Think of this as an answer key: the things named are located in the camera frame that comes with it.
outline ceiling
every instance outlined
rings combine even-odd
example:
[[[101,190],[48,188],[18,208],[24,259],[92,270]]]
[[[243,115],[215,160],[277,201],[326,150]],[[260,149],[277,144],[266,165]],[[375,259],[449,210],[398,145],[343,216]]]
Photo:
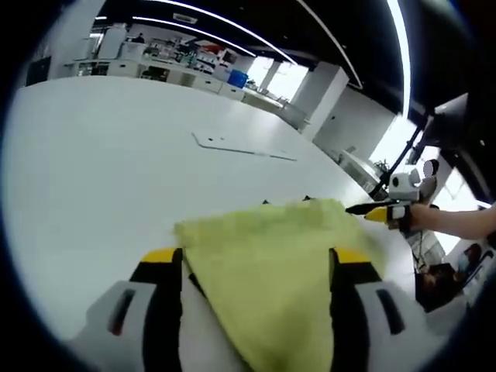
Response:
[[[237,22],[278,48],[305,52],[317,60],[338,64],[346,70],[350,82],[357,84],[342,54],[296,0],[184,2]],[[306,3],[343,46],[363,84],[362,92],[391,111],[400,112],[403,99],[401,55],[387,1],[346,0],[330,5],[329,2],[306,0]],[[492,21],[489,20],[490,13],[482,8],[484,0],[452,0],[455,6],[447,0],[399,0],[399,3],[405,19],[412,64],[410,119],[423,123],[425,109],[431,110],[469,89],[481,90],[485,76],[481,78],[478,67],[480,50],[481,45],[492,41],[488,36],[491,35],[488,27]],[[100,15],[108,17],[106,22],[132,23],[132,16],[171,21],[175,12],[198,19],[194,27],[247,49],[266,47],[259,40],[220,20],[160,2],[108,0]],[[251,50],[257,55],[284,60],[273,51]],[[300,64],[315,66],[312,59],[289,54]],[[474,145],[470,146],[474,147],[472,153],[478,160],[485,153],[479,144],[481,131],[471,132]],[[486,142],[491,143],[491,139],[487,138]],[[491,186],[496,191],[496,179],[491,181]]]

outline human arm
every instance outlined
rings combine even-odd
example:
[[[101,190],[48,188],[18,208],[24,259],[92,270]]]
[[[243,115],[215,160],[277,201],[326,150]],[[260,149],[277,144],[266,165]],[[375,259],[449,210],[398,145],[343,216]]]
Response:
[[[437,189],[437,178],[427,177],[425,178],[419,186],[420,189],[420,200],[419,202],[423,205],[429,205],[432,196],[436,193]]]
[[[414,204],[410,213],[415,229],[428,229],[462,239],[481,239],[496,231],[496,205],[483,211],[447,212]]]

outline desk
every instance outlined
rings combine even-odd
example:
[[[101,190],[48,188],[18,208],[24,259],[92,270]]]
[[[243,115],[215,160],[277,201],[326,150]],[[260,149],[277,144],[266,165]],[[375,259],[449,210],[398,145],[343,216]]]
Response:
[[[173,224],[259,205],[368,195],[276,115],[172,84],[72,77],[18,90],[2,157],[12,259],[42,320],[60,338],[150,250],[173,246]],[[298,161],[206,150],[192,130],[218,129],[287,149]],[[387,253],[386,280],[414,297],[410,246],[360,219]]]
[[[350,174],[365,191],[372,191],[372,189],[381,182],[381,179],[376,175],[375,170],[369,164],[346,150],[342,150],[341,154],[343,155],[343,160],[340,166],[343,169],[346,169],[347,173]]]
[[[159,69],[145,76],[145,72],[151,67]],[[196,71],[175,61],[152,60],[143,58],[141,60],[84,60],[71,61],[64,65],[64,71],[59,78],[72,78],[76,76],[88,76],[98,72],[97,75],[107,75],[128,78],[148,78],[150,80],[160,80],[169,84],[182,85],[194,89],[208,91],[217,95],[230,98],[235,101],[242,101],[245,96],[241,88],[228,84],[209,74]],[[164,75],[159,78],[151,75]]]
[[[251,105],[258,109],[273,113],[283,107],[280,102],[272,98],[268,98],[266,95],[262,95],[257,91],[249,88],[243,88],[243,91],[245,92],[243,102],[245,102],[247,105]]]

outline window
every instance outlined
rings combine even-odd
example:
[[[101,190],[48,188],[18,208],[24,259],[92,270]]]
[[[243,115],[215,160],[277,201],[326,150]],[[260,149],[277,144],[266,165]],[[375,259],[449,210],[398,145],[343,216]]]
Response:
[[[446,211],[477,211],[477,200],[457,169],[452,170],[446,184],[439,191],[433,203]],[[434,234],[445,254],[451,252],[460,241],[460,238],[456,236],[440,232],[434,232]]]
[[[92,53],[96,53],[98,48],[100,47],[100,44],[102,44],[102,40],[103,40],[103,35],[104,35],[104,32],[103,30],[101,32],[92,32],[90,33],[90,39],[93,39],[95,41],[95,44],[93,46],[93,49],[92,49]]]
[[[406,146],[406,143],[411,139],[413,133],[415,132],[415,124],[410,122],[409,120],[405,120],[402,116],[398,115],[394,118],[393,122],[387,129],[386,133],[383,135],[381,141],[375,148],[374,152],[370,156],[370,161],[377,162],[386,160],[387,165],[392,167],[394,162],[399,158],[401,152]],[[417,136],[417,139],[414,142],[416,145],[420,139],[422,138],[422,134],[420,133]],[[398,168],[396,168],[395,172],[406,172],[413,168],[417,168],[418,174],[423,177],[423,164],[430,159],[436,159],[439,156],[439,148],[427,146],[417,165],[406,165],[408,160],[408,154],[401,163]]]
[[[267,89],[273,95],[284,97],[290,101],[295,96],[307,72],[307,67],[283,62]]]
[[[248,78],[254,80],[257,87],[260,87],[262,81],[264,81],[267,72],[269,72],[270,66],[274,60],[267,57],[257,57],[253,61],[250,69],[248,70]]]

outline pillar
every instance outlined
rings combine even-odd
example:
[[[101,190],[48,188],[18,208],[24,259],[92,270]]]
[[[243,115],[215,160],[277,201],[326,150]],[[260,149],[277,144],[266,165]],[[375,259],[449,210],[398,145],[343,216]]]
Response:
[[[291,104],[302,110],[306,118],[310,119],[338,71],[339,66],[319,62],[314,71],[306,74]]]
[[[260,90],[268,89],[269,84],[272,81],[272,79],[274,78],[274,76],[277,72],[277,69],[279,68],[280,65],[281,65],[281,62],[277,62],[275,60],[272,62],[271,66],[269,68],[269,71],[267,72],[267,75],[265,75],[265,77],[263,78],[262,84],[260,84]]]
[[[334,106],[346,88],[348,81],[348,75],[346,75],[346,72],[340,67],[331,81],[331,84],[325,90],[325,93],[317,104],[314,112],[310,115],[308,120],[309,124],[301,133],[307,140],[313,141],[315,135],[322,128],[322,125],[327,120],[332,109],[334,109]]]
[[[57,78],[60,68],[71,59],[71,49],[79,40],[89,37],[95,17],[105,0],[77,0],[63,10],[62,16],[48,32],[52,60],[48,78]]]

